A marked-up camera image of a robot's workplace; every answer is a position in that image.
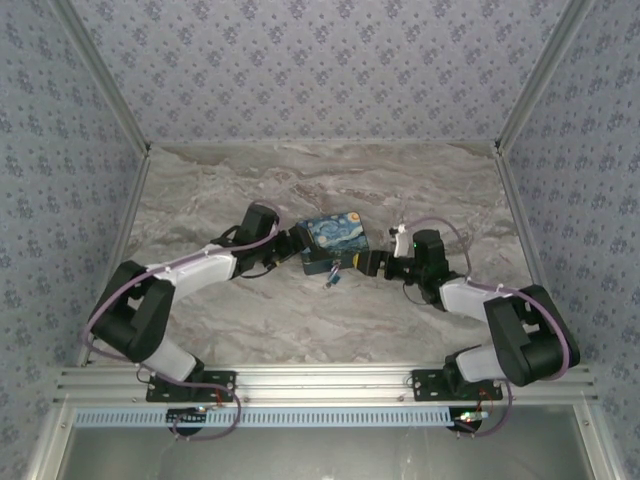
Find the small box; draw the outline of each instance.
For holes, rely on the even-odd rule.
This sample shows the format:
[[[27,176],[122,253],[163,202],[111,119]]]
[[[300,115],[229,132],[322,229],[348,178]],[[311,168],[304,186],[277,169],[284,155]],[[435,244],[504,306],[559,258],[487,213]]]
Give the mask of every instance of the small box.
[[[351,268],[354,255],[369,250],[356,212],[311,218],[298,222],[297,226],[306,245],[300,254],[307,275],[329,272],[337,262],[340,269]]]

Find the gray marble tabletop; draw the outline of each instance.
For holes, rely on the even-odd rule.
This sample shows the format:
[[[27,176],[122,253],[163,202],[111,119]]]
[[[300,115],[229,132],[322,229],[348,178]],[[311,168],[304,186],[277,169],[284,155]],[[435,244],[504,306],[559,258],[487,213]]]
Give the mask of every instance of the gray marble tabletop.
[[[531,280],[489,152],[448,144],[154,148],[127,256],[146,264],[190,253],[239,223],[252,200],[268,199],[287,228],[357,211],[372,248],[389,247],[386,232],[401,220],[445,217],[465,237],[475,279],[522,287]],[[454,235],[428,227],[441,231],[463,273]],[[490,339],[485,324],[411,303],[400,282],[355,270],[334,288],[325,282],[294,258],[268,277],[214,284],[177,302],[168,332],[207,364],[432,362]],[[421,301],[417,287],[407,291]]]

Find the patterned wallpaper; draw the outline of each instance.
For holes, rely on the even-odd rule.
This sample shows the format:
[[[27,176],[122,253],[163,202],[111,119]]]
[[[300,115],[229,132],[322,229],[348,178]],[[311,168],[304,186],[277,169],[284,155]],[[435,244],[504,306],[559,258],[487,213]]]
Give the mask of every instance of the patterned wallpaper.
[[[599,0],[509,154],[554,297],[640,478],[640,5]]]
[[[152,142],[493,139],[565,0],[75,0]]]
[[[137,169],[44,0],[0,2],[0,478],[75,362]]]

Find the cable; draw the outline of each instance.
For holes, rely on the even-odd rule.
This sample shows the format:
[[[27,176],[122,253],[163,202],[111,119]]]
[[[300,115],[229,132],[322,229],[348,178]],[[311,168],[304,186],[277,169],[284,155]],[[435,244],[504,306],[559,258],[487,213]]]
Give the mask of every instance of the cable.
[[[271,273],[275,269],[276,269],[275,267],[268,268],[264,272],[258,273],[256,275],[240,275],[240,278],[246,278],[247,280],[253,280],[254,278],[264,277],[267,273]]]
[[[180,420],[182,420],[186,415],[188,415],[188,413],[182,413],[178,415],[176,419],[173,421],[173,424],[171,425],[171,431],[173,432],[177,440],[185,440],[187,442],[206,442],[209,440],[218,440],[219,438],[226,437],[231,432],[233,432],[238,426],[238,424],[240,423],[240,419],[242,418],[242,402],[240,401],[240,397],[238,397],[236,392],[234,392],[233,390],[223,385],[218,385],[216,383],[180,382],[172,379],[171,377],[167,377],[166,375],[162,375],[161,373],[156,373],[156,376],[158,376],[159,378],[167,382],[171,382],[174,385],[177,385],[179,387],[212,388],[218,392],[220,391],[225,392],[231,396],[235,404],[238,406],[238,410],[236,411],[236,415],[233,417],[233,422],[231,422],[231,425],[225,428],[222,432],[213,433],[211,435],[198,435],[197,437],[185,437],[184,435],[180,435],[178,433],[178,423],[180,423]]]
[[[275,225],[275,228],[272,229],[272,231],[269,233],[269,235],[267,235],[266,237],[264,237],[261,240],[258,240],[254,243],[251,243],[249,245],[241,245],[241,246],[237,246],[237,247],[227,247],[227,248],[217,248],[217,249],[212,249],[212,250],[200,250],[199,252],[193,253],[191,255],[187,255],[184,258],[180,258],[178,260],[174,260],[173,262],[170,262],[166,265],[162,265],[160,267],[154,268],[152,270],[148,270],[145,273],[138,275],[137,277],[135,277],[134,279],[128,281],[127,283],[125,283],[124,285],[122,285],[120,288],[118,288],[118,290],[116,290],[102,305],[100,305],[95,312],[93,313],[93,315],[91,316],[91,318],[89,319],[89,321],[87,322],[87,324],[85,325],[84,329],[82,330],[82,336],[81,336],[81,340],[82,343],[92,352],[97,353],[99,355],[108,357],[108,358],[112,358],[114,360],[120,360],[120,361],[129,361],[129,359],[127,359],[126,357],[124,357],[123,355],[116,355],[113,354],[111,352],[107,352],[105,350],[102,350],[100,348],[95,347],[92,342],[91,342],[91,329],[94,327],[94,325],[98,322],[98,320],[100,319],[100,317],[102,317],[102,315],[104,315],[104,313],[107,311],[107,309],[109,307],[111,307],[111,305],[114,304],[114,302],[116,300],[118,300],[118,298],[120,298],[120,296],[122,294],[124,294],[125,292],[127,292],[130,288],[138,285],[139,283],[143,282],[144,280],[146,280],[147,278],[150,278],[158,273],[161,273],[163,271],[166,271],[167,269],[172,269],[172,268],[178,268],[182,265],[185,265],[189,262],[192,262],[194,260],[199,260],[203,257],[209,256],[211,254],[220,254],[222,252],[239,252],[239,251],[243,251],[243,250],[249,250],[251,248],[255,248],[255,247],[259,247],[261,245],[264,245],[265,243],[269,242],[271,239],[275,238],[276,235],[278,235],[278,233],[280,232],[280,224],[281,224],[281,212],[280,212],[280,208],[278,208],[277,205],[273,204],[272,202],[269,202],[267,200],[258,200],[258,201],[254,201],[252,202],[253,204],[263,204],[265,206],[270,207],[277,215],[277,222]],[[178,421],[180,420],[180,416],[178,416],[176,422],[174,422],[174,426],[172,427],[172,431],[173,433],[176,435],[176,438],[178,439],[182,439],[182,440],[189,440],[189,441],[205,441],[205,440],[215,440],[218,438],[222,438],[226,435],[228,435],[229,433],[231,433],[233,430],[235,430],[236,426],[238,425],[238,423],[240,422],[240,418],[241,418],[241,412],[242,412],[242,404],[240,402],[240,398],[238,397],[238,395],[236,395],[236,393],[233,390],[228,389],[227,387],[223,386],[223,385],[218,385],[215,383],[192,383],[192,382],[183,382],[183,381],[179,381],[176,380],[175,378],[171,378],[168,377],[166,375],[163,375],[159,372],[154,372],[153,370],[149,369],[148,367],[145,366],[145,368],[147,368],[151,374],[155,373],[159,378],[162,378],[163,380],[173,383],[174,385],[177,385],[179,387],[188,387],[188,388],[212,388],[215,389],[216,391],[223,391],[228,393],[229,395],[231,395],[231,397],[233,398],[234,402],[236,403],[236,405],[238,406],[238,410],[236,413],[236,416],[233,419],[233,422],[231,423],[231,425],[229,427],[227,427],[225,430],[223,430],[220,433],[214,434],[214,435],[206,435],[206,436],[199,436],[196,438],[191,438],[191,437],[184,437],[183,435],[178,434],[177,430],[176,430],[176,426],[178,424]]]
[[[547,323],[551,326],[551,329],[554,331],[554,333],[556,334],[556,336],[558,337],[558,341],[560,342],[560,346],[562,348],[562,365],[560,367],[560,370],[558,370],[554,375],[550,376],[549,378],[547,378],[546,380],[557,380],[558,378],[562,377],[565,373],[567,373],[567,370],[569,369],[569,362],[570,362],[570,353],[569,353],[569,345],[567,343],[567,339],[564,336],[564,333],[562,332],[562,330],[560,329],[560,326],[558,325],[558,322],[556,322],[556,320],[553,318],[553,316],[549,313],[549,311],[543,306],[541,305],[539,302],[537,302],[536,300],[534,300],[533,298],[531,298],[529,295],[522,293],[520,290],[516,290],[513,288],[508,288],[508,287],[503,287],[502,285],[499,285],[497,287],[492,287],[489,285],[484,285],[482,283],[477,283],[471,280],[471,273],[473,272],[473,268],[471,266],[471,258],[469,257],[469,249],[467,248],[465,242],[464,242],[464,238],[462,237],[462,235],[460,234],[460,232],[458,231],[458,229],[456,227],[453,226],[453,224],[451,222],[449,222],[448,220],[441,218],[441,217],[435,217],[435,216],[424,216],[421,217],[413,222],[410,222],[408,224],[405,224],[405,228],[408,230],[410,228],[415,227],[416,225],[422,223],[422,222],[426,222],[426,221],[430,221],[430,220],[434,220],[434,221],[438,221],[438,222],[442,222],[445,225],[447,225],[451,231],[455,234],[455,236],[458,238],[458,241],[460,242],[460,245],[462,246],[462,251],[464,253],[464,257],[465,260],[467,261],[467,273],[465,274],[465,278],[466,278],[466,282],[468,285],[475,287],[475,288],[479,288],[481,290],[485,290],[488,292],[495,292],[495,291],[502,291],[504,293],[507,294],[511,294],[511,295],[515,295],[519,298],[522,298],[524,301],[528,302],[533,308],[535,308],[536,310],[538,310],[540,312],[540,314],[544,317],[544,319],[547,321]],[[498,430],[500,430],[509,420],[509,417],[511,416],[511,407],[513,406],[513,395],[511,393],[511,385],[509,384],[508,380],[504,380],[505,385],[507,387],[507,394],[508,394],[508,400],[507,400],[507,410],[505,411],[504,416],[502,417],[502,419],[500,419],[500,421],[491,429],[487,430],[486,432],[481,432],[481,433],[476,433],[472,428],[470,428],[468,425],[464,425],[461,422],[455,422],[457,425],[459,425],[462,428],[465,428],[467,430],[471,430],[471,434],[476,436],[476,437],[486,437],[488,435],[492,435],[493,433],[496,433]]]
[[[255,203],[261,203],[264,204],[270,208],[272,208],[275,212],[276,215],[278,217],[278,221],[275,225],[276,228],[274,228],[271,233],[269,233],[269,235],[267,235],[266,237],[264,237],[262,240],[258,240],[254,243],[250,243],[249,245],[241,245],[241,246],[237,246],[237,247],[221,247],[221,248],[214,248],[212,250],[200,250],[198,252],[195,252],[191,255],[187,255],[186,257],[183,258],[179,258],[177,260],[174,260],[173,262],[170,262],[166,265],[161,265],[159,267],[156,267],[152,270],[147,270],[146,272],[144,272],[141,275],[138,275],[137,277],[135,277],[132,280],[129,280],[127,283],[125,283],[124,285],[122,285],[120,288],[118,288],[118,290],[116,290],[102,305],[100,305],[100,307],[98,307],[96,309],[96,311],[93,313],[93,315],[91,316],[91,318],[89,319],[89,321],[87,322],[87,324],[85,325],[84,329],[82,330],[82,343],[92,352],[100,354],[102,356],[108,357],[108,358],[112,358],[114,360],[121,360],[121,361],[129,361],[129,359],[127,359],[126,357],[124,357],[123,355],[116,355],[113,354],[111,352],[107,352],[105,350],[102,350],[100,348],[95,347],[90,338],[91,338],[91,329],[94,327],[94,325],[97,323],[97,321],[100,319],[100,317],[102,317],[102,315],[104,315],[104,313],[107,311],[107,309],[109,307],[111,307],[111,305],[113,305],[115,303],[115,301],[120,298],[120,296],[122,296],[122,294],[124,294],[127,290],[129,290],[130,288],[138,285],[139,283],[143,282],[144,280],[146,280],[147,278],[150,278],[158,273],[164,272],[167,269],[173,269],[173,268],[178,268],[181,267],[182,265],[185,265],[187,263],[193,262],[194,260],[199,260],[203,257],[209,256],[209,255],[213,255],[213,254],[220,254],[223,252],[241,252],[243,250],[250,250],[252,248],[255,247],[259,247],[261,245],[264,245],[265,243],[267,243],[268,241],[270,241],[271,239],[273,239],[278,232],[280,231],[280,209],[274,205],[271,202],[268,202],[266,200],[259,200],[256,202],[253,202],[252,204]]]
[[[227,228],[224,232],[222,232],[222,235],[220,235],[218,238],[227,238],[229,235],[231,235],[233,232],[235,232],[239,228],[240,228],[240,225],[234,225],[233,227]]]
[[[489,430],[486,430],[484,432],[479,432],[479,433],[469,425],[465,425],[463,422],[460,422],[457,420],[454,421],[454,423],[457,426],[469,431],[469,433],[465,435],[472,436],[472,437],[479,437],[479,438],[488,437],[489,435],[493,435],[494,433],[501,430],[502,427],[504,427],[506,423],[509,421],[509,418],[511,417],[511,412],[512,412],[511,407],[513,407],[513,392],[511,391],[511,384],[509,383],[509,381],[506,379],[503,381],[504,381],[505,387],[507,387],[507,409],[505,410],[504,415],[502,416],[500,421],[496,423],[493,427],[491,427]]]
[[[487,392],[484,388],[479,388],[478,393],[480,393],[480,395],[484,395],[485,397],[487,397],[491,402],[489,406],[489,415],[491,415],[493,413],[493,398],[491,398],[491,395],[489,395],[489,392]],[[482,399],[478,402],[478,408],[476,409],[476,412],[480,411],[481,406],[482,406]]]
[[[490,285],[484,285],[482,283],[474,282],[469,278],[467,279],[467,284],[469,284],[472,287],[479,288],[480,290],[485,290],[487,292],[500,291],[500,292],[508,293],[511,295],[515,295],[516,297],[520,297],[521,299],[523,299],[525,302],[528,302],[532,307],[538,310],[540,314],[544,317],[544,319],[547,321],[547,323],[549,324],[553,332],[556,334],[556,337],[558,337],[558,341],[560,342],[560,347],[562,348],[562,365],[560,367],[560,370],[558,370],[555,374],[553,374],[549,378],[546,378],[545,380],[557,380],[558,378],[562,377],[565,373],[567,373],[567,370],[569,370],[569,362],[571,358],[571,354],[569,353],[569,344],[567,343],[567,339],[565,338],[564,333],[560,328],[560,325],[558,325],[558,322],[556,322],[556,319],[553,318],[553,316],[549,313],[549,311],[546,308],[544,308],[542,304],[540,304],[539,302],[531,298],[526,293],[522,293],[520,290],[516,290],[515,288],[503,287],[501,285],[499,285],[498,287],[492,287]]]
[[[144,381],[140,378],[140,372],[143,368],[145,368],[144,365],[140,365],[140,368],[138,368],[138,370],[136,371],[136,380],[138,380],[140,383],[144,383],[145,385],[150,385],[151,382]]]
[[[411,303],[415,303],[416,305],[420,305],[421,307],[424,307],[425,305],[429,305],[427,302],[420,303],[420,302],[416,302],[415,300],[411,299],[411,297],[409,297],[409,294],[407,293],[407,284],[406,283],[402,284],[402,291],[404,292],[404,296],[407,297],[407,300],[409,300]]]
[[[288,256],[284,257],[282,260],[278,260],[276,262],[271,263],[264,272],[260,272],[260,273],[258,273],[256,275],[240,275],[240,278],[246,278],[247,280],[253,280],[254,278],[264,277],[267,273],[274,271],[276,269],[276,267],[279,267],[282,262],[286,262],[287,260],[289,260],[294,255],[295,254],[292,253],[291,255],[288,255]]]
[[[451,231],[455,234],[455,236],[458,238],[458,241],[460,242],[460,245],[462,246],[462,250],[464,253],[464,257],[467,261],[467,273],[465,274],[466,277],[466,281],[467,284],[475,287],[475,288],[479,288],[480,290],[485,290],[487,292],[496,292],[496,291],[502,291],[504,293],[510,294],[510,295],[515,295],[516,297],[522,298],[524,301],[528,302],[532,307],[534,307],[536,310],[538,310],[540,312],[540,314],[544,317],[544,319],[547,321],[547,323],[551,326],[551,329],[553,330],[553,332],[556,334],[556,336],[558,337],[558,341],[560,342],[560,347],[562,348],[562,365],[560,367],[560,370],[558,370],[554,375],[550,376],[549,378],[547,378],[546,380],[557,380],[558,378],[562,377],[565,373],[567,373],[567,370],[569,369],[569,362],[570,362],[570,357],[571,354],[569,353],[569,344],[567,343],[567,339],[564,336],[564,333],[562,332],[562,330],[560,329],[560,326],[558,325],[558,322],[556,322],[555,318],[553,318],[553,316],[549,313],[549,311],[544,308],[543,305],[541,305],[539,302],[537,302],[536,300],[534,300],[533,298],[531,298],[529,295],[522,293],[520,290],[516,290],[514,288],[508,288],[508,287],[503,287],[502,285],[499,285],[497,287],[493,287],[490,285],[485,285],[482,283],[477,283],[471,280],[471,272],[473,271],[473,268],[471,266],[471,259],[469,257],[469,249],[467,248],[466,244],[464,243],[464,238],[462,237],[462,235],[460,234],[460,232],[458,231],[458,229],[456,227],[453,226],[453,224],[451,222],[449,222],[448,220],[441,218],[441,217],[434,217],[434,216],[424,216],[421,217],[413,222],[410,222],[408,224],[405,224],[405,228],[408,230],[410,228],[415,227],[416,225],[422,223],[422,222],[426,222],[429,220],[435,220],[438,222],[442,222],[445,225],[447,225]]]

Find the metal bracket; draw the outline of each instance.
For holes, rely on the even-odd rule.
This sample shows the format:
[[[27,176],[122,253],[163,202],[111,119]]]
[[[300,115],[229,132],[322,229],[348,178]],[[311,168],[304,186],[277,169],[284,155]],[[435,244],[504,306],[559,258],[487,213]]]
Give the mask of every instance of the metal bracket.
[[[492,380],[469,383],[452,392],[442,370],[413,370],[411,372],[413,399],[416,402],[480,401],[487,400],[481,394],[484,390],[492,400],[502,400],[502,389],[495,387]]]
[[[429,403],[414,400],[409,386],[412,378],[409,373],[442,368],[441,363],[235,365],[226,368],[240,375],[234,390],[243,403],[240,427],[275,425],[288,428],[316,424],[334,427],[343,423],[365,427],[431,426],[429,421],[438,420],[440,414],[428,415],[423,410],[425,406],[448,410],[452,406],[474,404],[472,400],[465,402],[459,399],[440,399],[441,402]],[[58,387],[51,392],[52,409],[36,443],[26,478],[48,480],[59,476],[65,453],[71,448],[69,439],[74,438],[72,432],[76,427],[166,428],[166,403],[149,404],[145,401],[147,385],[136,379],[137,370],[133,365],[90,365],[87,368],[60,369]],[[533,408],[576,404],[596,408],[594,404],[599,402],[589,365],[582,363],[554,382],[535,382],[525,388],[513,387],[513,394],[517,399],[516,405]],[[210,397],[208,402],[185,402],[184,406],[202,406],[203,403],[210,404],[211,400]],[[304,418],[299,420],[297,415],[288,415],[297,414],[301,408],[306,409]],[[336,409],[340,416],[329,416],[327,420],[326,414],[336,413]],[[368,418],[365,416],[363,419],[363,409],[365,414],[368,413]],[[205,427],[227,427],[235,413],[231,405],[229,408],[208,411]],[[399,424],[392,414],[404,414],[400,418],[404,418],[405,423]],[[375,422],[370,424],[372,415]],[[611,456],[615,451],[610,436],[598,440],[600,429],[606,428],[604,419],[600,421],[599,418],[600,414],[593,413],[588,418],[591,424],[583,428],[592,438],[596,438],[596,443],[601,441],[605,448],[601,449],[596,444],[598,448],[587,447],[586,454],[591,457],[592,452],[600,451],[598,455],[602,457],[590,458],[592,462],[613,462]],[[578,419],[582,420],[578,425],[584,425],[584,418]],[[200,425],[181,423],[179,426],[198,428]],[[614,473],[602,477],[596,474],[595,478],[619,480],[623,477]]]
[[[206,370],[202,372],[202,377],[197,380],[197,383],[213,383],[235,391],[237,378],[238,375],[233,370]],[[231,403],[233,402],[233,397],[222,390],[213,388],[179,387],[173,383],[162,380],[161,378],[152,376],[149,378],[149,385],[147,386],[147,402]]]

